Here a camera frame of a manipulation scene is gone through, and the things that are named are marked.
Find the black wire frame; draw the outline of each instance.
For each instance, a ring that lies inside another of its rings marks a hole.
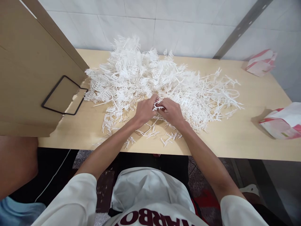
[[[84,94],[84,96],[83,96],[81,102],[79,103],[79,105],[78,105],[78,107],[77,107],[77,109],[76,109],[76,111],[75,111],[74,114],[72,114],[72,113],[60,112],[60,111],[54,110],[54,109],[52,109],[52,108],[45,107],[46,102],[48,101],[48,99],[50,98],[50,96],[53,94],[53,92],[55,91],[55,89],[58,87],[58,85],[60,84],[60,82],[61,82],[64,78],[69,79],[69,80],[70,80],[71,82],[73,82],[79,89],[84,89],[84,90],[86,90],[86,91],[85,91],[85,94]],[[46,99],[43,101],[43,103],[42,103],[41,106],[42,106],[42,108],[45,108],[45,109],[48,109],[48,110],[50,110],[50,111],[54,111],[54,112],[57,112],[57,113],[60,113],[60,114],[63,114],[63,115],[75,115],[75,114],[77,113],[79,107],[81,106],[81,104],[82,104],[82,102],[83,102],[83,100],[84,100],[84,98],[85,98],[85,95],[86,95],[86,92],[87,92],[87,91],[88,91],[88,89],[86,89],[86,88],[81,88],[81,87],[80,87],[76,82],[74,82],[71,78],[69,78],[69,77],[66,76],[66,75],[63,75],[63,76],[60,78],[60,80],[57,82],[57,84],[53,87],[53,89],[51,90],[51,92],[48,94],[48,96],[46,97]]]

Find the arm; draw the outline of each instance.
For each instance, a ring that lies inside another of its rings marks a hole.
[[[98,179],[116,158],[122,146],[131,134],[155,116],[156,111],[153,111],[153,105],[157,97],[158,96],[154,94],[150,99],[140,101],[137,105],[135,116],[121,129],[98,146],[80,166],[75,175],[80,173],[90,173]]]
[[[218,201],[220,202],[226,195],[245,198],[221,161],[193,131],[190,124],[184,120],[180,105],[168,98],[161,101],[159,105],[165,109],[159,109],[158,112],[182,134],[194,160],[211,185]]]
[[[36,137],[0,136],[0,200],[38,173]]]

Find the white t-shirt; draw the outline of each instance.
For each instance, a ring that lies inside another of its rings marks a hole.
[[[83,173],[74,176],[32,226],[93,226],[96,179]],[[174,177],[153,168],[131,168],[118,176],[112,207],[121,214],[105,226],[208,226],[197,215],[186,187]],[[267,226],[245,199],[225,196],[220,203],[224,226]]]

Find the white shoe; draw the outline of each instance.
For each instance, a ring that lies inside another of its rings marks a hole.
[[[247,187],[239,189],[242,193],[249,192],[259,196],[259,190],[255,184],[250,184]]]

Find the blue fabric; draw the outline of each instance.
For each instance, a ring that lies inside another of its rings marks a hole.
[[[0,226],[28,226],[46,209],[43,203],[20,203],[10,197],[0,201]]]

